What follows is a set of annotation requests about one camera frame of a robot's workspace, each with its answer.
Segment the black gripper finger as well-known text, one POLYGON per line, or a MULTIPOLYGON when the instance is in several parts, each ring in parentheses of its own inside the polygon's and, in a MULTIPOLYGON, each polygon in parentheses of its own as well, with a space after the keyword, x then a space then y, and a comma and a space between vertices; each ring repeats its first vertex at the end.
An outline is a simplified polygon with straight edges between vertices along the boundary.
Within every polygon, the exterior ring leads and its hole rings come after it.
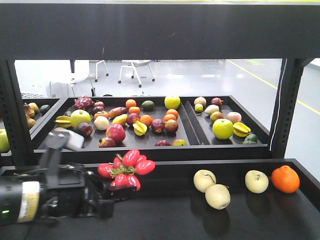
POLYGON ((101 196, 110 200, 130 200, 135 198, 136 192, 137 187, 134 185, 110 185, 102 191, 101 196))

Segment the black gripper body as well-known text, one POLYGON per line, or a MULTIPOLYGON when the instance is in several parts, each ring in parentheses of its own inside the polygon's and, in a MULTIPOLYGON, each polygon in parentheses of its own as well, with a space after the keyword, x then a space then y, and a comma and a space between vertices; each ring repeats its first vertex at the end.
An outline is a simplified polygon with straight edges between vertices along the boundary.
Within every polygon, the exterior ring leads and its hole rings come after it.
POLYGON ((38 172, 40 218, 111 218, 115 200, 110 182, 81 164, 48 167, 38 172))

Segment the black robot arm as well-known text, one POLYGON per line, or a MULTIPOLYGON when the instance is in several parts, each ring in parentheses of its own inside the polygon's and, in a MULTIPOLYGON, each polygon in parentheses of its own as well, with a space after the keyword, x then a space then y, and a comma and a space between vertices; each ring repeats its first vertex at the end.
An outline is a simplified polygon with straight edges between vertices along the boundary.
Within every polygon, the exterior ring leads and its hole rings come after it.
POLYGON ((0 178, 0 223, 50 222, 54 218, 111 218, 115 203, 131 200, 134 185, 110 180, 82 164, 33 169, 0 178))

